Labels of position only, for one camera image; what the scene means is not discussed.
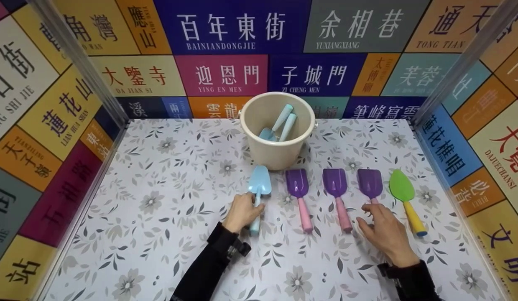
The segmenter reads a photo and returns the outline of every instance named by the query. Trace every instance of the plastic shovel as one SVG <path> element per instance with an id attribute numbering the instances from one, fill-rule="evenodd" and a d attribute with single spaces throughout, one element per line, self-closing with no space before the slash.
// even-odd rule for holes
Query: plastic shovel
<path id="1" fill-rule="evenodd" d="M 272 192 L 272 183 L 270 182 L 270 175 L 266 166 L 258 165 L 251 174 L 248 191 L 255 193 L 255 203 L 253 206 L 260 205 L 260 197 L 263 194 L 270 194 Z M 250 225 L 250 235 L 259 235 L 260 215 Z"/>
<path id="2" fill-rule="evenodd" d="M 286 104 L 283 110 L 281 111 L 281 114 L 279 114 L 278 120 L 276 120 L 276 123 L 274 126 L 272 126 L 272 129 L 270 128 L 263 128 L 263 130 L 259 134 L 259 138 L 269 141 L 277 141 L 276 137 L 276 131 L 280 128 L 280 126 L 285 122 L 285 120 L 289 117 L 289 114 L 292 112 L 293 106 Z"/>
<path id="3" fill-rule="evenodd" d="M 313 231 L 313 224 L 309 217 L 307 205 L 303 197 L 309 192 L 309 183 L 307 182 L 307 173 L 305 169 L 293 169 L 285 171 L 287 178 L 287 189 L 289 193 L 298 198 L 299 218 L 301 220 L 301 228 L 307 234 Z"/>
<path id="4" fill-rule="evenodd" d="M 353 229 L 352 222 L 341 199 L 348 187 L 344 169 L 324 169 L 322 179 L 324 180 L 324 187 L 327 193 L 335 197 L 335 207 L 337 207 L 341 229 L 346 233 L 350 233 Z"/>
<path id="5" fill-rule="evenodd" d="M 368 196 L 370 203 L 379 204 L 376 196 L 381 195 L 383 191 L 380 171 L 377 169 L 358 169 L 357 181 L 360 185 L 360 191 Z"/>
<path id="6" fill-rule="evenodd" d="M 404 209 L 406 210 L 411 230 L 419 237 L 428 234 L 421 219 L 409 202 L 415 197 L 413 185 L 411 184 L 411 181 L 409 181 L 409 178 L 404 175 L 400 169 L 393 170 L 391 179 L 389 179 L 389 190 L 391 190 L 391 194 L 395 198 L 401 200 L 402 204 L 404 204 Z"/>

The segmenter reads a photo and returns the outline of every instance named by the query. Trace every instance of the light blue shovel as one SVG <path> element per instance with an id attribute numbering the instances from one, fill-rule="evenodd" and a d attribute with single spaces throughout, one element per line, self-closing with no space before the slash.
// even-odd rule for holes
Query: light blue shovel
<path id="1" fill-rule="evenodd" d="M 266 166 L 258 165 L 253 170 L 248 185 L 248 191 L 255 193 L 255 207 L 260 205 L 260 196 L 262 194 L 270 194 L 272 192 L 272 183 Z M 260 215 L 250 225 L 250 235 L 259 235 Z"/>

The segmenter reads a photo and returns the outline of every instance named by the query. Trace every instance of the yellow handle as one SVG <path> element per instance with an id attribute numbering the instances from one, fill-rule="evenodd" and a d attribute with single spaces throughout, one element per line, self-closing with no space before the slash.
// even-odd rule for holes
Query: yellow handle
<path id="1" fill-rule="evenodd" d="M 417 234 L 417 236 L 422 237 L 428 234 L 426 228 L 424 227 L 421 219 L 413 209 L 413 206 L 410 202 L 403 202 L 404 209 L 406 210 L 406 215 L 408 216 L 409 224 L 411 225 L 411 230 Z"/>

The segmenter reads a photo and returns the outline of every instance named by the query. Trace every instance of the colorful wall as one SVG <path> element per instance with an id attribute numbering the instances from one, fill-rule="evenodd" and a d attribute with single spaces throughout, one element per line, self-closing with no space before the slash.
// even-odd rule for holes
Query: colorful wall
<path id="1" fill-rule="evenodd" d="M 417 132 L 518 300 L 518 15 Z"/>
<path id="2" fill-rule="evenodd" d="M 32 7 L 0 1 L 0 300 L 27 300 L 120 128 Z"/>
<path id="3" fill-rule="evenodd" d="M 410 118 L 501 0 L 54 0 L 130 118 Z"/>

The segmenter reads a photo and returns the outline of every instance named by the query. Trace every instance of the purple shovel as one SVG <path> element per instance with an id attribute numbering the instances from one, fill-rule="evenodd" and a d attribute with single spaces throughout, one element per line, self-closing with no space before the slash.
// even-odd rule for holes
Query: purple shovel
<path id="1" fill-rule="evenodd" d="M 287 178 L 287 189 L 292 196 L 298 198 L 299 218 L 301 220 L 301 228 L 307 234 L 313 231 L 313 224 L 309 217 L 309 211 L 303 197 L 309 192 L 309 183 L 307 182 L 307 173 L 305 169 L 293 169 L 285 171 Z"/>

